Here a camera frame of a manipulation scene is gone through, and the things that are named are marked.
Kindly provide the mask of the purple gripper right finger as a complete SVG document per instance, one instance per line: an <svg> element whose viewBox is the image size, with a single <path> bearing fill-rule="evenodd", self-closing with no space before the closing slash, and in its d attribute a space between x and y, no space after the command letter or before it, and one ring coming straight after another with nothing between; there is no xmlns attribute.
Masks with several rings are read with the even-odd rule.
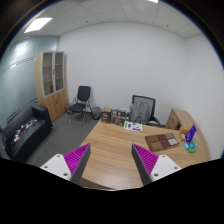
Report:
<svg viewBox="0 0 224 224"><path fill-rule="evenodd" d="M181 169L167 155L158 156L136 144L132 145L131 153L143 185L148 185Z"/></svg>

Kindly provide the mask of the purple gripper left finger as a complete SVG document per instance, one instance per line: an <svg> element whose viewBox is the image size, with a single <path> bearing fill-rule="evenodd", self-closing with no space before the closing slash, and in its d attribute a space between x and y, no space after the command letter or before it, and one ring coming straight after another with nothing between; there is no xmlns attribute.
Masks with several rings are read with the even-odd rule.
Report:
<svg viewBox="0 0 224 224"><path fill-rule="evenodd" d="M90 145L86 144L65 155L55 154L41 166L41 169L81 185L81 178L90 154Z"/></svg>

